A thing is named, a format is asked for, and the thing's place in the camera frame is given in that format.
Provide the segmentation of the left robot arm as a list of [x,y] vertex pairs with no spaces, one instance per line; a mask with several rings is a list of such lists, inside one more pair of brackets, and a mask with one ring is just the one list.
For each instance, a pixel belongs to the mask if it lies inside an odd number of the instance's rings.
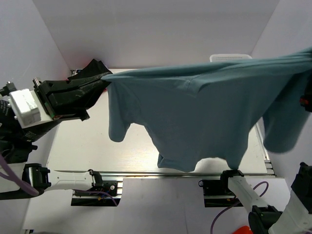
[[33,90],[7,82],[0,90],[0,197],[28,199],[50,190],[103,194],[101,174],[62,173],[29,163],[35,142],[63,121],[89,118],[109,82],[100,75],[56,81],[33,80]]

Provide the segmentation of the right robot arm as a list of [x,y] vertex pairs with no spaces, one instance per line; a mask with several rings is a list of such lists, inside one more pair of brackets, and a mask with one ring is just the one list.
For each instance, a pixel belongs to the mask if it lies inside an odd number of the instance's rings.
[[287,149],[273,163],[282,175],[287,189],[269,187],[257,194],[239,170],[227,170],[220,176],[220,188],[234,194],[236,204],[248,213],[248,233],[253,234],[310,234],[312,232],[312,85],[308,84],[300,97],[299,107],[307,114],[297,146]]

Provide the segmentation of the black folded t-shirt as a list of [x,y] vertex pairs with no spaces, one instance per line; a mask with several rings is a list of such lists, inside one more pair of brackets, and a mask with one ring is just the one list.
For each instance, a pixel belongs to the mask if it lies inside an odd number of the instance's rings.
[[68,77],[68,80],[75,80],[80,78],[90,78],[94,76],[105,76],[112,74],[112,72],[103,64],[101,60],[93,59],[83,69],[76,69],[75,73]]

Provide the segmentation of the orange object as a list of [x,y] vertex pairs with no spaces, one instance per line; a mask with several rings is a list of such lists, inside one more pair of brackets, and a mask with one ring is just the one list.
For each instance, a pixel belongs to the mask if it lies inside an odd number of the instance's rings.
[[242,226],[234,231],[233,234],[253,234],[253,232],[249,226]]

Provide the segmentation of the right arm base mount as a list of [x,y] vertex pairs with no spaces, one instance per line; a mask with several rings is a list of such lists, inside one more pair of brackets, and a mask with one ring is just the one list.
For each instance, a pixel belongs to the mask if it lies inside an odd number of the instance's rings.
[[220,180],[200,180],[198,185],[203,190],[205,208],[227,208],[232,205],[242,207],[233,192],[225,189]]

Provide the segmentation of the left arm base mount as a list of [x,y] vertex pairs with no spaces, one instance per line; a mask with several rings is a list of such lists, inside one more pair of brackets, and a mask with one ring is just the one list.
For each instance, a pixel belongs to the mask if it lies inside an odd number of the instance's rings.
[[122,195],[122,180],[104,180],[101,187],[93,187],[86,192],[73,191],[73,207],[117,207]]

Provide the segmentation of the white plastic basket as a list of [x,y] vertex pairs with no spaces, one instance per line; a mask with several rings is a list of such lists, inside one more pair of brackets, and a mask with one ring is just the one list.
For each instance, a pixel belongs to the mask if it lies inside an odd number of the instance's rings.
[[238,59],[252,59],[252,57],[247,54],[213,54],[210,56],[210,62],[238,60]]

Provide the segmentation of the teal blue t-shirt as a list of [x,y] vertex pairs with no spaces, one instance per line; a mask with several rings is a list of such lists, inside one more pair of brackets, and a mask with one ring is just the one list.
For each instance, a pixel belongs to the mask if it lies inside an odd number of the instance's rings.
[[218,157],[237,169],[260,119],[268,151],[296,145],[309,117],[299,99],[311,78],[311,48],[278,58],[105,75],[109,137],[123,141],[135,123],[157,148],[159,168],[192,172],[200,160]]

